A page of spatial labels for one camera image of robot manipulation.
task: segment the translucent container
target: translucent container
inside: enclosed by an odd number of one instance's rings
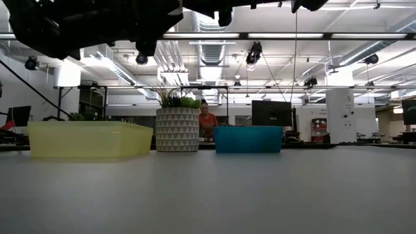
[[[215,127],[217,153],[279,153],[282,127]]]
[[[123,122],[29,122],[34,158],[120,158],[147,153],[153,129]]]

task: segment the person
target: person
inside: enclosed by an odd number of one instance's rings
[[[214,127],[218,127],[218,120],[208,109],[206,100],[201,101],[200,133],[204,138],[214,138]]]

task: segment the desk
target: desk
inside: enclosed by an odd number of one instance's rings
[[[416,233],[412,149],[25,155],[0,153],[0,233]]]

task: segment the computer monitor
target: computer monitor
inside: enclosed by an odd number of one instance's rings
[[[402,108],[404,125],[416,124],[416,100],[403,100]]]
[[[284,101],[252,101],[252,125],[292,126],[292,105]]]
[[[6,123],[14,120],[15,127],[26,127],[29,118],[31,117],[31,106],[26,107],[11,107],[7,112]]]

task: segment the white and gray pot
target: white and gray pot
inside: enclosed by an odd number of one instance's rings
[[[156,110],[156,150],[191,152],[200,146],[198,109],[176,107]]]

